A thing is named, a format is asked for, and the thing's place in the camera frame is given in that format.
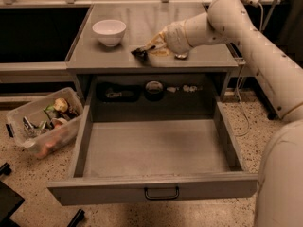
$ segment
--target white robotic arm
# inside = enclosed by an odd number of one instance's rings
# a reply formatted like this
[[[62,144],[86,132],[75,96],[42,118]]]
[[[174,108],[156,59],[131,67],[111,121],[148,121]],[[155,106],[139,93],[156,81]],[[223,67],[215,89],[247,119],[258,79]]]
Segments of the white robotic arm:
[[[232,42],[277,115],[295,121],[278,131],[264,150],[255,226],[302,226],[303,70],[253,26],[240,0],[213,0],[208,14],[174,22],[156,38],[175,54],[201,44]]]

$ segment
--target speckled floor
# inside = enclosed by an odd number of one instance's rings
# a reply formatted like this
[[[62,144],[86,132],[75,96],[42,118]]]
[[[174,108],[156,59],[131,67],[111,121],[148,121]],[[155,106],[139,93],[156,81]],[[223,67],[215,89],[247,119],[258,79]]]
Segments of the speckled floor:
[[[266,143],[284,124],[269,121],[267,112],[254,92],[241,93],[243,107],[250,121],[250,131],[237,137],[249,171],[258,172]],[[223,102],[236,134],[246,131],[247,122],[241,106],[233,96]],[[0,111],[0,165],[11,164],[12,173],[1,181],[23,196],[26,201],[11,217],[22,227],[67,226],[81,208],[85,219],[78,226],[253,226],[255,198],[161,201],[139,204],[105,204],[61,206],[46,188],[49,180],[63,179],[67,174],[73,144],[37,160],[9,138],[5,122],[8,109]]]

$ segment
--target plastic bin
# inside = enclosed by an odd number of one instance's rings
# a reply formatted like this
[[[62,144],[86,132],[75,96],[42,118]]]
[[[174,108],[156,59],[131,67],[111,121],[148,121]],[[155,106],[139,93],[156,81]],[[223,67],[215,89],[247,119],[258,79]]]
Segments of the plastic bin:
[[[44,109],[52,105],[57,98],[65,98],[74,107],[79,116],[71,119],[60,127],[43,133],[35,138],[30,138],[24,129],[23,118],[29,122],[39,125],[41,121],[50,123]],[[71,88],[64,88],[58,92],[29,102],[7,113],[7,120],[11,128],[15,143],[19,147],[24,147],[36,157],[42,159],[49,153],[66,146],[77,135],[83,107],[80,100]]]

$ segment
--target drawer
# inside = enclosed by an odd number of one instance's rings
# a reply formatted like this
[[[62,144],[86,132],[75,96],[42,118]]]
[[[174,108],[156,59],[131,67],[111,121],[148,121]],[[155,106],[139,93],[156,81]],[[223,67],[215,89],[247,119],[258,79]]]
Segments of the drawer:
[[[150,81],[179,90],[153,100]],[[140,90],[107,100],[104,85]],[[95,76],[69,177],[48,183],[62,205],[240,198],[256,188],[208,73]]]

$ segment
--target bowl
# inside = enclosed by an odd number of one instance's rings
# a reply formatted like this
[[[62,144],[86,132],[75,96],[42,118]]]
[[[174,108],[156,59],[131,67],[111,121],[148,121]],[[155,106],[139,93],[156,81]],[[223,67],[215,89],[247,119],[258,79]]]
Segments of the bowl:
[[[98,40],[106,46],[118,45],[126,30],[126,25],[119,20],[102,20],[93,25],[93,31],[97,34]]]

